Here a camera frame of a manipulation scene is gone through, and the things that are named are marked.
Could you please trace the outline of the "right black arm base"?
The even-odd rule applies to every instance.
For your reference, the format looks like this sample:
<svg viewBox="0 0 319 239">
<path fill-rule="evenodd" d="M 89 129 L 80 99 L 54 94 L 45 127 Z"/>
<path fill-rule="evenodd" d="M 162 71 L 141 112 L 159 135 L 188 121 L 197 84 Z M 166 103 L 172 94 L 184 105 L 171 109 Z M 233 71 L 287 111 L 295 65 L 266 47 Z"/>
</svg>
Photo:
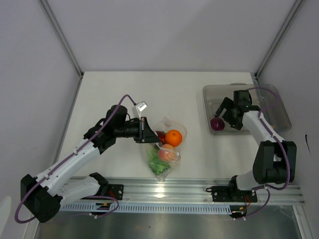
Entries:
<svg viewBox="0 0 319 239">
<path fill-rule="evenodd" d="M 205 189 L 213 202 L 257 203 L 257 195 L 250 190 L 238 190 L 229 186 L 212 186 Z"/>
</svg>

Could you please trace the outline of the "red apple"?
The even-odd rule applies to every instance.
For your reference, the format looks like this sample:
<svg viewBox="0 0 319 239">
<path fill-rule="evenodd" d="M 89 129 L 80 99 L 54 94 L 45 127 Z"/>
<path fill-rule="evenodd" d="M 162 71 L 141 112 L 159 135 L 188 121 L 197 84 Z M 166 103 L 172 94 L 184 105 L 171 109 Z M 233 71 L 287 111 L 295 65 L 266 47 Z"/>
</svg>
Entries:
<svg viewBox="0 0 319 239">
<path fill-rule="evenodd" d="M 158 138 L 160 139 L 161 144 L 165 144 L 165 135 L 166 133 L 163 131 L 156 131 Z"/>
</svg>

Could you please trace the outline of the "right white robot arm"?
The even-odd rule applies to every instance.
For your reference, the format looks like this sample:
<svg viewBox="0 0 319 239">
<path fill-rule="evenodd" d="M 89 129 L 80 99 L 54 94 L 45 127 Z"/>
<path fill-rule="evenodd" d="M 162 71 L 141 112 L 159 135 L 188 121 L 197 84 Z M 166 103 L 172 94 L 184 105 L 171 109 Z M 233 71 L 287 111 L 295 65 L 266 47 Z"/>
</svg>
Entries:
<svg viewBox="0 0 319 239">
<path fill-rule="evenodd" d="M 222 117 L 236 130 L 246 127 L 258 145 L 252 170 L 231 178 L 228 197 L 239 201 L 248 191 L 285 190 L 295 177 L 297 146 L 271 127 L 263 110 L 253 104 L 249 90 L 234 91 L 232 99 L 225 97 L 215 117 Z"/>
</svg>

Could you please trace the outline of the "green lettuce leaf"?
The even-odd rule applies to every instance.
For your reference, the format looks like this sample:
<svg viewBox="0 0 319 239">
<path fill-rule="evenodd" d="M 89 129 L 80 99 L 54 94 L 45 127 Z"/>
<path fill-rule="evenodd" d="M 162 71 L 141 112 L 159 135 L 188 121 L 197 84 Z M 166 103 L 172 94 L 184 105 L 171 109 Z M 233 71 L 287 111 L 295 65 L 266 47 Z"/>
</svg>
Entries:
<svg viewBox="0 0 319 239">
<path fill-rule="evenodd" d="M 160 176 L 170 169 L 169 164 L 159 158 L 158 152 L 159 149 L 157 147 L 153 147 L 147 151 L 148 166 L 156 176 Z"/>
</svg>

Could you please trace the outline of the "orange fruit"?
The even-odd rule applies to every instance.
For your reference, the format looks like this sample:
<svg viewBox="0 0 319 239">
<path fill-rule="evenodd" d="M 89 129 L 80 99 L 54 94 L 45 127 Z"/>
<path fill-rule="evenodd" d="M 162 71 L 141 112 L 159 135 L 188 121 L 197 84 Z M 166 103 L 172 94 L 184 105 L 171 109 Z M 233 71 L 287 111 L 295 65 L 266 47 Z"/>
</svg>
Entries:
<svg viewBox="0 0 319 239">
<path fill-rule="evenodd" d="M 182 140 L 182 134 L 178 130 L 172 129 L 165 134 L 166 144 L 170 144 L 173 147 L 178 147 Z"/>
</svg>

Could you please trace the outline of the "clear zip top bag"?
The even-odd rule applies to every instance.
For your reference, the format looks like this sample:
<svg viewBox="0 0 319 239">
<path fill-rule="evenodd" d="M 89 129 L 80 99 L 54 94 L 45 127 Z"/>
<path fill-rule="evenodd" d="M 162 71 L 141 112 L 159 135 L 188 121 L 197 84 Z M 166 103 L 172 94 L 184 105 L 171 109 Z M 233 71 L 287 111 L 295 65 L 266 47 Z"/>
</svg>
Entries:
<svg viewBox="0 0 319 239">
<path fill-rule="evenodd" d="M 143 159 L 159 180 L 163 181 L 181 161 L 181 148 L 187 137 L 186 127 L 164 117 L 155 125 L 160 142 L 142 145 Z"/>
</svg>

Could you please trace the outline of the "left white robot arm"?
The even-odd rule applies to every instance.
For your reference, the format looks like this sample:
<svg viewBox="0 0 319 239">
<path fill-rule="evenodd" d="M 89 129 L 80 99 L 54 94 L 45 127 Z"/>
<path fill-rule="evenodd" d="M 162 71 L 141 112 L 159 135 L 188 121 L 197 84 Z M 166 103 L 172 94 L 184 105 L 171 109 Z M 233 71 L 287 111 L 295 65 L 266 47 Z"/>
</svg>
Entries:
<svg viewBox="0 0 319 239">
<path fill-rule="evenodd" d="M 83 136 L 74 151 L 37 176 L 25 175 L 20 181 L 21 206 L 41 223 L 51 220 L 61 207 L 80 199 L 117 202 L 110 193 L 108 180 L 95 172 L 83 180 L 67 181 L 88 162 L 103 154 L 117 138 L 132 138 L 135 143 L 159 143 L 146 117 L 129 118 L 128 110 L 113 105 Z"/>
</svg>

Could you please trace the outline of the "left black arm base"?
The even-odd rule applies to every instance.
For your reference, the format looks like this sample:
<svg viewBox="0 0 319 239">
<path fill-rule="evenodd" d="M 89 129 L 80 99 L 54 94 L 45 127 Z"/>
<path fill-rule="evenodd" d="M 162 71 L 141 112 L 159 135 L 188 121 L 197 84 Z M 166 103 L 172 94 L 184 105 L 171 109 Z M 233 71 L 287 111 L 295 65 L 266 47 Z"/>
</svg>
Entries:
<svg viewBox="0 0 319 239">
<path fill-rule="evenodd" d="M 89 200 L 93 199 L 93 196 L 100 196 L 100 197 L 112 197 L 121 201 L 123 199 L 124 194 L 124 185 L 123 184 L 105 184 L 105 185 L 98 185 L 96 193 L 93 195 L 86 196 L 81 198 L 81 200 Z"/>
</svg>

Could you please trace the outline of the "peach fruit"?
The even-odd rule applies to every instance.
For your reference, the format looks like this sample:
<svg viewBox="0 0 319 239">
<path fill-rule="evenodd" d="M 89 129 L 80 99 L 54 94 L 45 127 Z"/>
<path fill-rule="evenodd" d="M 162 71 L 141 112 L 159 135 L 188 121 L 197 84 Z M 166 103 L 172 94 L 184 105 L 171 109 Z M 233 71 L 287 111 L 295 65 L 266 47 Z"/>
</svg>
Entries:
<svg viewBox="0 0 319 239">
<path fill-rule="evenodd" d="M 158 151 L 158 157 L 161 161 L 166 163 L 173 163 L 180 161 L 180 154 L 170 144 L 164 144 Z"/>
</svg>

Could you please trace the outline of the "purple red onion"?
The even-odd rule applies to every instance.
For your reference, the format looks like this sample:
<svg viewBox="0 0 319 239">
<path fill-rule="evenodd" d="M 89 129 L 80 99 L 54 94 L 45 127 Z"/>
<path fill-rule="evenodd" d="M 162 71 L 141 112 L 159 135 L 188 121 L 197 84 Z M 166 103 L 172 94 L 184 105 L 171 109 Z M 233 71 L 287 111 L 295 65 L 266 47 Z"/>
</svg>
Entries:
<svg viewBox="0 0 319 239">
<path fill-rule="evenodd" d="M 225 123 L 221 118 L 212 118 L 210 120 L 210 125 L 214 131 L 223 131 L 225 128 Z"/>
</svg>

